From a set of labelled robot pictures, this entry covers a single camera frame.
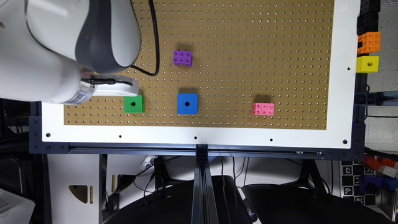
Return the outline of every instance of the cable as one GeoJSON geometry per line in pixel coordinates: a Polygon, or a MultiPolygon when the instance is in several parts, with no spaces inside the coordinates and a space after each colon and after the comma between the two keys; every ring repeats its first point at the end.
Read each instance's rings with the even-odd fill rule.
{"type": "Polygon", "coordinates": [[[157,21],[156,21],[156,11],[153,0],[149,0],[150,14],[152,16],[152,25],[154,26],[154,35],[155,35],[155,51],[156,51],[156,69],[154,73],[147,72],[135,65],[131,65],[131,68],[134,68],[146,75],[156,76],[159,73],[160,66],[160,48],[159,48],[159,35],[157,33],[157,21]]]}
{"type": "Polygon", "coordinates": [[[113,85],[116,83],[122,83],[129,86],[132,86],[131,82],[127,81],[119,81],[114,78],[82,78],[82,82],[89,83],[90,85],[113,85]]]}
{"type": "Polygon", "coordinates": [[[221,178],[223,179],[223,196],[224,196],[224,202],[225,202],[225,205],[226,205],[226,212],[227,212],[227,215],[228,215],[229,224],[232,224],[231,223],[231,216],[229,214],[228,203],[226,202],[226,196],[225,196],[225,179],[224,179],[224,163],[223,163],[223,160],[224,160],[224,156],[221,158],[221,178]]]}
{"type": "Polygon", "coordinates": [[[331,194],[333,194],[333,161],[330,161],[330,166],[331,166],[331,194]]]}
{"type": "Polygon", "coordinates": [[[302,166],[304,169],[306,169],[307,171],[309,171],[311,174],[313,174],[313,175],[315,175],[315,176],[321,178],[322,182],[326,185],[326,188],[328,189],[328,193],[331,194],[328,183],[326,183],[326,181],[325,181],[320,175],[317,175],[317,174],[315,174],[314,172],[310,171],[310,170],[307,169],[305,166],[303,166],[303,164],[299,164],[298,162],[295,162],[295,161],[293,161],[293,160],[291,160],[291,159],[286,159],[286,160],[288,160],[288,161],[290,161],[290,162],[293,162],[294,164],[297,164],[297,165],[299,165],[299,166],[302,166]]]}
{"type": "Polygon", "coordinates": [[[236,176],[236,178],[238,178],[238,177],[243,173],[244,162],[245,162],[245,161],[246,161],[246,157],[243,159],[242,170],[241,170],[241,172],[236,176]]]}
{"type": "Polygon", "coordinates": [[[138,187],[137,184],[136,184],[135,182],[133,182],[133,184],[134,184],[134,186],[136,186],[138,189],[140,189],[140,190],[142,190],[142,191],[145,191],[145,192],[148,192],[148,193],[153,193],[153,192],[150,192],[150,191],[148,191],[148,190],[144,190],[144,189],[138,187]]]}
{"type": "Polygon", "coordinates": [[[366,118],[398,118],[398,116],[375,116],[375,115],[368,115],[368,97],[371,87],[366,85],[366,94],[365,94],[365,115],[364,119],[366,118]]]}
{"type": "Polygon", "coordinates": [[[244,181],[243,181],[244,186],[246,186],[246,176],[248,175],[249,159],[250,157],[248,157],[248,163],[246,164],[246,172],[244,173],[244,181]]]}
{"type": "MultiPolygon", "coordinates": [[[[235,157],[232,157],[232,163],[233,163],[233,174],[234,174],[234,187],[236,187],[236,174],[235,174],[235,157]]],[[[238,214],[238,200],[236,199],[236,192],[234,188],[234,197],[235,197],[235,212],[238,214]]]]}
{"type": "MultiPolygon", "coordinates": [[[[166,159],[165,161],[158,163],[158,165],[159,165],[159,164],[162,164],[162,163],[165,163],[165,162],[168,162],[168,161],[171,161],[171,160],[176,159],[176,158],[178,158],[178,157],[181,157],[181,156],[175,156],[175,157],[173,157],[173,158],[166,159]]],[[[139,175],[143,174],[145,171],[149,170],[149,169],[150,169],[151,167],[153,167],[154,165],[155,165],[155,164],[150,165],[149,167],[147,167],[147,168],[144,169],[143,171],[139,172],[138,174],[136,174],[136,177],[138,177],[139,175]]]]}

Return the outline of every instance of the orange block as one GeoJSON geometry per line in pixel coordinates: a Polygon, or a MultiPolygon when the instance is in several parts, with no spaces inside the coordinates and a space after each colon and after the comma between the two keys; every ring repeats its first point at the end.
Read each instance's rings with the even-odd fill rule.
{"type": "Polygon", "coordinates": [[[378,157],[377,161],[381,163],[381,165],[385,165],[385,166],[389,166],[394,168],[394,166],[396,165],[395,161],[386,159],[386,158],[382,158],[382,157],[378,157]]]}
{"type": "Polygon", "coordinates": [[[362,42],[362,47],[358,49],[358,54],[370,54],[380,50],[380,32],[367,32],[358,37],[358,42],[362,42]]]}
{"type": "Polygon", "coordinates": [[[378,170],[381,167],[381,163],[375,160],[373,157],[365,155],[363,163],[373,170],[378,170]]]}

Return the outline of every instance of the red block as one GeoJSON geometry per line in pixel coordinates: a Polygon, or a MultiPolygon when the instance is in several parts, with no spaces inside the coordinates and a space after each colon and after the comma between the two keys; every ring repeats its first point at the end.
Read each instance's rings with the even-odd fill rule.
{"type": "Polygon", "coordinates": [[[389,166],[392,168],[394,168],[394,166],[396,165],[394,161],[382,157],[378,157],[377,161],[380,162],[381,165],[389,166]]]}
{"type": "Polygon", "coordinates": [[[373,157],[365,155],[363,163],[373,170],[378,170],[381,167],[381,163],[375,160],[373,157]]]}

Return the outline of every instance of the yellow block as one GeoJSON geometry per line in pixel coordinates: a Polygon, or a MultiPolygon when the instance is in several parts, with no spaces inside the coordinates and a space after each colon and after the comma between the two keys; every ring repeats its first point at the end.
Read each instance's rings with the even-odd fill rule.
{"type": "Polygon", "coordinates": [[[379,56],[362,56],[356,59],[356,73],[379,71],[379,56]]]}

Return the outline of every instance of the green block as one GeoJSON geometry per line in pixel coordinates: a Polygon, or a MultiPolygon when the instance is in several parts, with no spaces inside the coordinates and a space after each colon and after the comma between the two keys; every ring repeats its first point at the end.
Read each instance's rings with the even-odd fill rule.
{"type": "Polygon", "coordinates": [[[144,97],[125,96],[124,97],[124,112],[125,113],[143,113],[144,112],[144,97]]]}

